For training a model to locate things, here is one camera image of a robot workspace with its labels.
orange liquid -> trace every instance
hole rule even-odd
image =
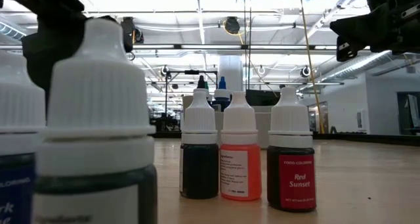
[[[222,145],[220,151],[247,151],[248,152],[248,196],[239,197],[225,194],[220,190],[223,198],[251,201],[261,197],[261,155],[258,145]]]

wall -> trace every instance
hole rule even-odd
[[[404,69],[366,78],[371,134],[399,135],[397,92],[420,92],[420,75]]]
[[[365,111],[366,133],[369,133],[368,97],[366,94],[366,78],[362,74],[358,79],[344,80],[344,85],[327,86],[322,89],[320,102],[328,103],[329,128],[335,126],[338,132],[357,132],[357,112]],[[315,96],[301,102],[307,106],[315,104]]]

black dropper tip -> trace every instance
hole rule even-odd
[[[199,76],[197,89],[205,89],[204,76]]]

white cylinder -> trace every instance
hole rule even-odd
[[[243,91],[242,75],[241,56],[220,56],[219,77],[224,76],[227,90]]]

orange food coloring bottle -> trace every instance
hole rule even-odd
[[[255,112],[244,92],[234,92],[224,110],[220,147],[222,197],[250,201],[261,197],[261,155],[257,144]]]

